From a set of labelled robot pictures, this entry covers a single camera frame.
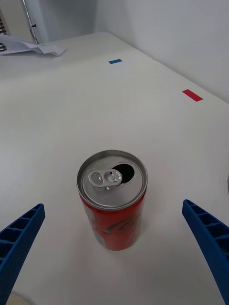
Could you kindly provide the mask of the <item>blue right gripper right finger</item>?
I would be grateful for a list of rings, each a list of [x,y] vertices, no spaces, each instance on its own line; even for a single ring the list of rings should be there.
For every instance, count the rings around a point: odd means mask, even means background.
[[[229,227],[190,200],[183,201],[182,214],[229,304]]]

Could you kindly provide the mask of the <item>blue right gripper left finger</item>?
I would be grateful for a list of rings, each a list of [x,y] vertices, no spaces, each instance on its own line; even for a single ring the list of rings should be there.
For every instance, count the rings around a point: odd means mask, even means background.
[[[0,303],[5,305],[45,219],[38,204],[0,232]]]

